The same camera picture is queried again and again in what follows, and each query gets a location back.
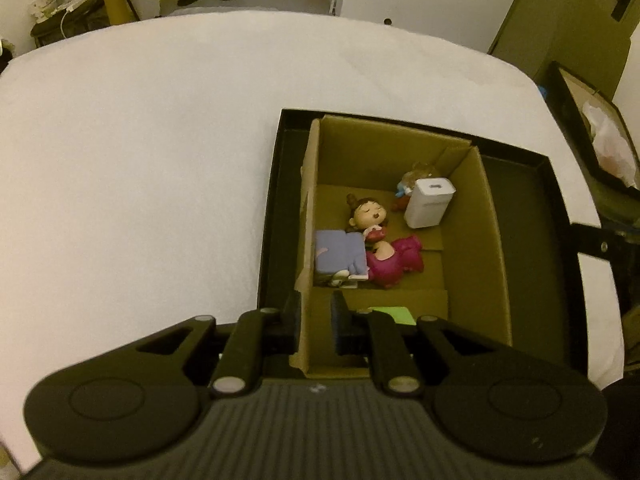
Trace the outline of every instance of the green card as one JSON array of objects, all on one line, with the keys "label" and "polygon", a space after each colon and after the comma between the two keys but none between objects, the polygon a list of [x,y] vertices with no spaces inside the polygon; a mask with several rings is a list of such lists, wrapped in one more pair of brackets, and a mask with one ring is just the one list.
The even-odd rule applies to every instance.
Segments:
[{"label": "green card", "polygon": [[414,316],[405,306],[372,306],[371,309],[389,314],[398,324],[415,325]]}]

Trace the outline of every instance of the white tablecloth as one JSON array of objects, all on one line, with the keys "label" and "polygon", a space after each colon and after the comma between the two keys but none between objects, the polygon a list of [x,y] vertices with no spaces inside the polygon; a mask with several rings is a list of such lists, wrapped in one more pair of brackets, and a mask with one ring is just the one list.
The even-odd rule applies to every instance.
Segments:
[{"label": "white tablecloth", "polygon": [[[0,436],[44,375],[197,314],[255,307],[281,108],[432,124],[547,154],[572,221],[598,225],[536,86],[447,41],[285,12],[85,34],[0,76]],[[622,376],[607,262],[580,257],[590,378]]]}]

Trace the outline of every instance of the bolt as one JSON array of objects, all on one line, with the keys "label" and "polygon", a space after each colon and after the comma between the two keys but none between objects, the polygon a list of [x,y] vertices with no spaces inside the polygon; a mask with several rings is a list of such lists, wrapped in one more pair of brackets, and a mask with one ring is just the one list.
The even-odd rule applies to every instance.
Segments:
[{"label": "bolt", "polygon": [[410,394],[420,388],[420,381],[414,377],[401,375],[391,379],[388,382],[388,387],[397,394]]},{"label": "bolt", "polygon": [[221,394],[236,394],[242,390],[246,383],[240,377],[220,377],[213,382],[213,389]]}]

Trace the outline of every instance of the plastic bag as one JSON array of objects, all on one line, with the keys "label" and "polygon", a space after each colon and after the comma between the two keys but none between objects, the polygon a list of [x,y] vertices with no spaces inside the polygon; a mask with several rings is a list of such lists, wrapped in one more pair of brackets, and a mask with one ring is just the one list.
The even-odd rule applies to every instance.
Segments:
[{"label": "plastic bag", "polygon": [[582,113],[591,125],[593,151],[596,152],[600,167],[618,177],[627,187],[638,187],[634,154],[616,123],[600,108],[588,102],[582,107]]}]

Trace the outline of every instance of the doll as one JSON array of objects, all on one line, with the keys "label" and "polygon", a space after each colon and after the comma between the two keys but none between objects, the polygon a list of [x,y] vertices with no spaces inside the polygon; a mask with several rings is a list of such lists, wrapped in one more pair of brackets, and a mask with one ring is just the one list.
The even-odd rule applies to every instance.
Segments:
[{"label": "doll", "polygon": [[423,162],[415,162],[411,171],[407,171],[402,180],[398,183],[398,192],[396,199],[391,206],[391,211],[404,211],[409,204],[411,193],[415,187],[415,181],[420,178],[429,178],[432,176],[440,176],[434,168],[433,164],[425,164]]},{"label": "doll", "polygon": [[405,272],[423,272],[421,249],[422,244],[416,235],[398,238],[391,243],[377,242],[372,250],[367,251],[369,281],[389,288],[400,283]]},{"label": "doll", "polygon": [[351,208],[348,232],[361,231],[366,244],[371,245],[386,236],[386,209],[375,198],[357,199],[354,194],[347,195],[347,204]]}]

